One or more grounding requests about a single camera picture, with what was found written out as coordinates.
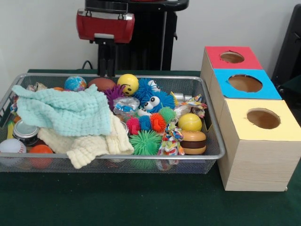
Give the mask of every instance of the yellow ball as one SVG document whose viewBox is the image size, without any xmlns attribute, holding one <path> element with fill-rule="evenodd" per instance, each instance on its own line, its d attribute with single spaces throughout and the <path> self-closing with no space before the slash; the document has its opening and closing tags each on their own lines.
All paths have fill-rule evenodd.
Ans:
<svg viewBox="0 0 301 226">
<path fill-rule="evenodd" d="M 124 74 L 118 79 L 117 84 L 120 86 L 125 86 L 123 93 L 125 96 L 133 95 L 139 88 L 139 82 L 136 76 L 132 74 Z"/>
<path fill-rule="evenodd" d="M 178 127 L 186 131 L 201 131 L 202 121 L 193 113 L 187 113 L 180 117 Z"/>
</svg>

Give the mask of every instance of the circular hole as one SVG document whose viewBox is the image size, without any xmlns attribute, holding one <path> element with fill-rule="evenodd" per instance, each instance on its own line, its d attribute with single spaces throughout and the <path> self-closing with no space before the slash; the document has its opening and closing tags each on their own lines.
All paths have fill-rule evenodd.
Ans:
<svg viewBox="0 0 301 226">
<path fill-rule="evenodd" d="M 245 60 L 241 54 L 232 51 L 221 54 L 221 59 L 232 64 L 241 63 Z"/>
<path fill-rule="evenodd" d="M 251 109 L 247 118 L 251 123 L 263 129 L 274 129 L 280 125 L 279 116 L 264 108 Z"/>
<path fill-rule="evenodd" d="M 262 89 L 262 83 L 258 79 L 245 74 L 233 75 L 229 78 L 229 83 L 235 89 L 247 93 L 255 93 Z"/>
</svg>

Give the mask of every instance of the wooden box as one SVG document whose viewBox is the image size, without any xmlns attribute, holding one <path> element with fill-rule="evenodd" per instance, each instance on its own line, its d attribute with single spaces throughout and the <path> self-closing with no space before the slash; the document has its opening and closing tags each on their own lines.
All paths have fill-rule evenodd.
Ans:
<svg viewBox="0 0 301 226">
<path fill-rule="evenodd" d="M 209 93 L 218 122 L 225 98 L 282 99 L 264 70 L 214 69 Z"/>
<path fill-rule="evenodd" d="M 283 100 L 225 99 L 218 161 L 226 191 L 284 191 L 301 157 L 301 128 Z"/>
<path fill-rule="evenodd" d="M 262 69 L 250 47 L 206 46 L 201 68 L 210 91 L 214 69 Z"/>
</svg>

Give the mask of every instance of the white fabric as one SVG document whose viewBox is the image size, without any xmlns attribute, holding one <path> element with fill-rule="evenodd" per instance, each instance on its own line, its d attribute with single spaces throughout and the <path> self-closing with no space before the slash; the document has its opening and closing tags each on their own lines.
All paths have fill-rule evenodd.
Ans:
<svg viewBox="0 0 301 226">
<path fill-rule="evenodd" d="M 38 138 L 55 153 L 66 153 L 74 168 L 88 165 L 95 157 L 103 154 L 132 154 L 134 148 L 120 119 L 111 113 L 110 136 L 64 137 L 53 129 L 40 128 Z"/>
</svg>

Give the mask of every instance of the red box top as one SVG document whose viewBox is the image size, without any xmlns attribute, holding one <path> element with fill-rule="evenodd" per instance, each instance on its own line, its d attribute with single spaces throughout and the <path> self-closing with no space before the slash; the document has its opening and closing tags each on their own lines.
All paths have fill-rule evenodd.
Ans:
<svg viewBox="0 0 301 226">
<path fill-rule="evenodd" d="M 250 47 L 206 46 L 205 49 L 214 69 L 262 69 Z"/>
</svg>

